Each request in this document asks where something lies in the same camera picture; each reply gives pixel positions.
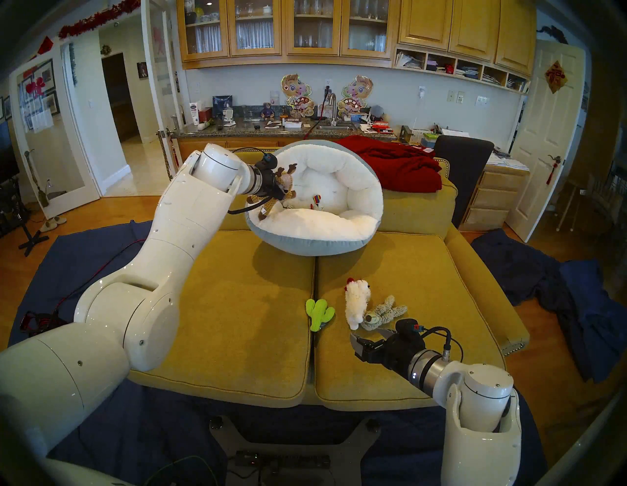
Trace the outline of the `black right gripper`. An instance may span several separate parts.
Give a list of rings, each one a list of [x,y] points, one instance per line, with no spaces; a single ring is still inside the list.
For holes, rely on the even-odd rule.
[[[350,344],[360,361],[381,364],[404,379],[411,380],[415,357],[426,350],[421,329],[416,319],[404,318],[395,323],[394,329],[377,328],[376,332],[383,339],[376,343],[358,335],[350,335]]]

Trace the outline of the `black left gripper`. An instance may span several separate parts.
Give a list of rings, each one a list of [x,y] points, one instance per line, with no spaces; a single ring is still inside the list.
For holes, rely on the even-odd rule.
[[[277,174],[274,171],[278,166],[278,160],[274,154],[264,153],[262,159],[256,163],[256,168],[260,171],[262,183],[256,196],[262,197],[262,200],[275,199],[283,201],[285,199],[285,191],[277,182]]]

